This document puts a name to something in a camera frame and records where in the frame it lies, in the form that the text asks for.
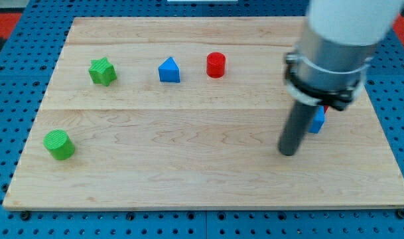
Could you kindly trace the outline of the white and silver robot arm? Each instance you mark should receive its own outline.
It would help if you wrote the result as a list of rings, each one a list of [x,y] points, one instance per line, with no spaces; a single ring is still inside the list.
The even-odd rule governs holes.
[[[360,94],[373,53],[404,0],[311,0],[301,37],[285,57],[294,110],[345,110]]]

